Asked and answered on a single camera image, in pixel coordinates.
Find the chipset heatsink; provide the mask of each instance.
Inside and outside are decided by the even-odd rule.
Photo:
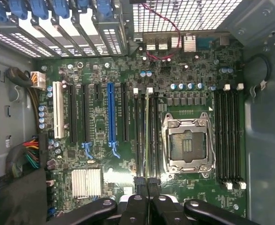
[[[78,169],[72,171],[73,198],[91,198],[102,194],[101,169]]]
[[[203,112],[198,119],[174,119],[167,113],[162,124],[164,170],[168,174],[201,173],[209,177],[216,156],[208,114]]]

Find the green circuit board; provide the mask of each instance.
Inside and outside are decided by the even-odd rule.
[[[49,149],[49,159],[56,160],[56,168],[49,174],[55,180],[53,206],[57,211],[71,211],[93,200],[95,196],[87,198],[73,198],[72,171],[78,169],[101,170],[101,195],[97,197],[113,196],[117,201],[124,194],[134,194],[134,176],[142,174],[142,165],[136,160],[136,151],[141,145],[144,132],[140,128],[143,123],[143,111],[141,99],[147,88],[153,88],[157,104],[157,140],[158,145],[153,150],[153,163],[150,175],[154,175],[161,181],[161,193],[175,196],[180,203],[185,199],[197,198],[215,204],[243,217],[246,216],[246,190],[223,188],[216,178],[216,170],[213,169],[208,178],[203,178],[199,173],[184,173],[169,175],[163,166],[163,141],[161,137],[162,119],[166,113],[171,113],[176,119],[199,118],[206,112],[212,122],[212,130],[215,130],[215,101],[214,94],[209,89],[211,86],[222,88],[225,84],[231,87],[237,86],[243,81],[243,72],[239,68],[242,59],[242,49],[238,42],[230,46],[205,51],[186,52],[175,55],[171,62],[144,62],[144,53],[137,53],[132,57],[119,58],[91,58],[91,59],[65,59],[65,60],[41,60],[37,63],[37,70],[47,66],[45,72],[47,86],[52,82],[66,80],[73,86],[75,95],[75,140],[70,138],[70,127],[64,129],[65,138],[60,139],[61,153],[55,153],[55,148]],[[222,73],[220,69],[232,68],[233,73]],[[141,76],[141,72],[152,73],[151,76]],[[117,140],[117,152],[120,158],[114,156],[109,147],[109,124],[107,116],[109,82],[115,88],[115,130]],[[178,85],[184,84],[183,90]],[[187,84],[193,83],[192,90],[187,89]],[[203,88],[197,89],[197,84],[202,83]],[[134,95],[134,89],[138,89],[138,100]],[[70,125],[70,97],[67,89],[63,94],[64,124]],[[47,129],[43,132],[54,139],[53,134],[53,99],[47,97],[47,91],[40,92],[40,104],[46,105],[48,115]],[[245,148],[244,148],[244,109],[243,100],[240,100],[240,163],[243,178],[245,178]],[[90,155],[86,155],[82,143],[87,140],[84,127],[84,118],[88,119]]]

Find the white pci slot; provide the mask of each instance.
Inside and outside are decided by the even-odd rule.
[[[62,90],[61,82],[53,82],[54,138],[64,137]]]

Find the motherboard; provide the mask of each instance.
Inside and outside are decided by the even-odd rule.
[[[163,61],[142,49],[131,57],[39,61],[53,207],[119,201],[143,176],[180,203],[197,198],[245,217],[241,60],[232,41]]]

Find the cpu socket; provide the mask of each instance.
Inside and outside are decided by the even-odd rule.
[[[206,112],[198,119],[174,119],[167,113],[162,122],[164,170],[168,174],[201,173],[209,177],[216,158],[211,134]]]

